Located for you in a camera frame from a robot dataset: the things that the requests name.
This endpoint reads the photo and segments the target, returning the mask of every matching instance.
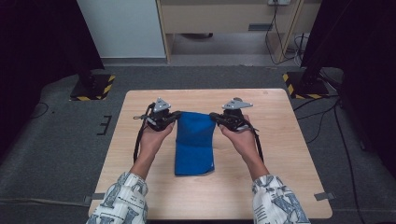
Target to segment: wall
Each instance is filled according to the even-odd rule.
[[[165,58],[155,0],[78,0],[101,58]]]

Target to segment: patterned sleeve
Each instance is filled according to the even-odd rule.
[[[145,196],[148,191],[146,182],[138,175],[123,173],[107,190],[87,224],[146,223],[148,206]]]
[[[252,191],[254,223],[310,223],[294,193],[279,177],[256,179]]]

